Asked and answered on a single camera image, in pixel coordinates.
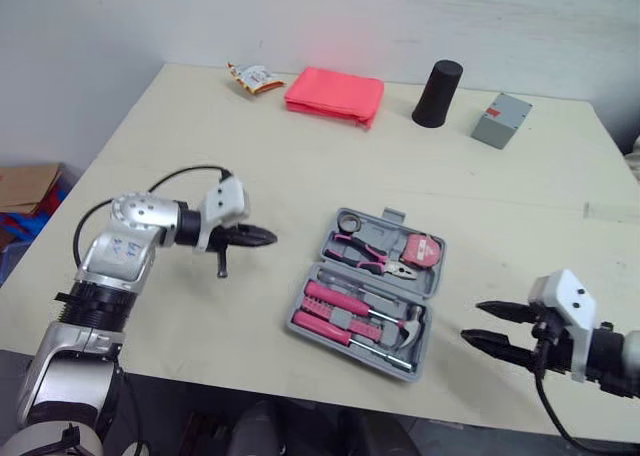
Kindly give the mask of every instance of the pink towel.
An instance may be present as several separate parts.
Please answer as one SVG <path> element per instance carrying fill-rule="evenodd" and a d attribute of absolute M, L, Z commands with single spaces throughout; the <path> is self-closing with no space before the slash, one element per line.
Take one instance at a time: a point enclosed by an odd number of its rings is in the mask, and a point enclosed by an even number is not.
<path fill-rule="evenodd" d="M 307 68 L 284 95 L 287 109 L 302 113 L 350 119 L 371 127 L 384 84 L 327 69 Z"/>

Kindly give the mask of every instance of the screwdriver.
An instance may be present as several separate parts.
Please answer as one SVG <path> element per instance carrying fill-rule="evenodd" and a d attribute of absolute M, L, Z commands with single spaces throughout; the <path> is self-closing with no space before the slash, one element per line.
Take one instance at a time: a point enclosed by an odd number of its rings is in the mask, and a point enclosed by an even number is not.
<path fill-rule="evenodd" d="M 323 269 L 321 269 L 320 271 L 318 271 L 318 281 L 322 281 L 325 284 L 335 284 L 336 286 L 340 286 L 343 289 L 346 289 L 347 291 L 350 291 L 352 293 L 365 293 L 365 294 L 370 294 L 371 296 L 374 296 L 376 298 L 380 298 L 380 299 L 384 299 L 385 301 L 389 301 L 391 303 L 395 303 L 394 300 L 386 297 L 386 296 L 382 296 L 380 294 L 377 293 L 372 293 L 371 291 L 368 291 L 364 288 L 361 288 L 360 286 L 356 286 L 355 284 L 350 284 L 346 281 L 343 281 L 341 279 L 336 278 L 335 276 L 331 276 L 330 274 L 326 273 Z"/>
<path fill-rule="evenodd" d="M 378 351 L 376 348 L 372 348 L 371 346 L 363 344 L 360 341 L 356 341 L 355 339 L 351 338 L 352 334 L 349 331 L 340 329 L 331 323 L 310 315 L 309 313 L 305 313 L 304 311 L 296 311 L 296 314 L 293 315 L 293 322 L 302 328 L 308 329 L 309 331 L 320 336 L 324 336 L 325 338 L 331 339 L 332 341 L 344 344 L 347 347 L 350 344 L 360 346 L 361 348 L 364 348 L 367 351 L 371 351 L 373 354 L 380 356 L 385 361 L 390 362 L 400 369 L 404 369 L 405 371 L 413 371 L 412 364 L 407 363 L 406 361 L 402 361 L 401 359 L 391 356 L 390 354 Z"/>
<path fill-rule="evenodd" d="M 309 283 L 307 283 L 307 286 L 304 288 L 304 294 L 324 301 L 325 303 L 346 309 L 347 311 L 351 311 L 353 314 L 357 314 L 358 316 L 375 316 L 397 324 L 400 327 L 404 325 L 404 321 L 400 319 L 392 318 L 384 313 L 379 313 L 378 311 L 371 309 L 367 303 L 338 291 L 334 291 L 333 289 L 325 288 L 315 281 L 309 281 Z"/>

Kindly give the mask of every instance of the white wall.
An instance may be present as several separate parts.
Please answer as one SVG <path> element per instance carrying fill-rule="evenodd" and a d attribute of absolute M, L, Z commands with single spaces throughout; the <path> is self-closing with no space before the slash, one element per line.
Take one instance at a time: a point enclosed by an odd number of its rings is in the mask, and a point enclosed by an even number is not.
<path fill-rule="evenodd" d="M 0 164 L 54 148 L 86 167 L 162 61 L 421 83 L 450 58 L 464 87 L 592 101 L 626 147 L 639 1 L 0 0 Z"/>

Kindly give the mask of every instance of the gray electrical box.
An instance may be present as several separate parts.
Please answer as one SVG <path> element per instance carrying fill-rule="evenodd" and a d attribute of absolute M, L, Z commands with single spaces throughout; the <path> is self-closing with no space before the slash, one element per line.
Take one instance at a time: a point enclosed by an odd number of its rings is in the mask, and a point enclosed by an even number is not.
<path fill-rule="evenodd" d="M 502 149 L 522 126 L 531 107 L 529 103 L 500 93 L 482 114 L 471 137 L 494 148 Z"/>

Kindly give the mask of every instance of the table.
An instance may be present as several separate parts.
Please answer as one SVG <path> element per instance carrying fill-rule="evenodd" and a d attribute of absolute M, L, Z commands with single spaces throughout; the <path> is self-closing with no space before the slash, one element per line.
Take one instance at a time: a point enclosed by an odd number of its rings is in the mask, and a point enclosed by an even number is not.
<path fill-rule="evenodd" d="M 279 243 L 214 255 L 159 250 L 126 326 L 122 362 L 144 375 L 307 398 L 490 427 L 555 433 L 522 368 L 459 337 L 508 332 L 532 347 L 527 325 L 474 309 L 524 302 L 538 276 L 571 268 L 626 333 L 640 310 L 640 199 L 614 143 L 585 102 L 523 96 L 533 110 L 503 151 L 471 133 L 493 92 L 460 89 L 447 124 L 415 125 L 422 88 L 387 84 L 370 131 L 284 108 L 283 90 L 254 98 L 226 70 L 166 65 L 55 213 L 0 291 L 0 346 L 35 353 L 71 287 L 71 236 L 95 202 L 142 190 L 197 163 L 231 168 L 249 192 L 250 222 Z M 199 203 L 211 174 L 189 174 L 159 194 Z M 396 382 L 284 328 L 337 208 L 406 212 L 409 227 L 448 243 L 435 321 L 419 382 Z M 86 226 L 86 247 L 106 221 Z M 637 402 L 549 374 L 546 388 L 576 436 L 640 441 Z"/>

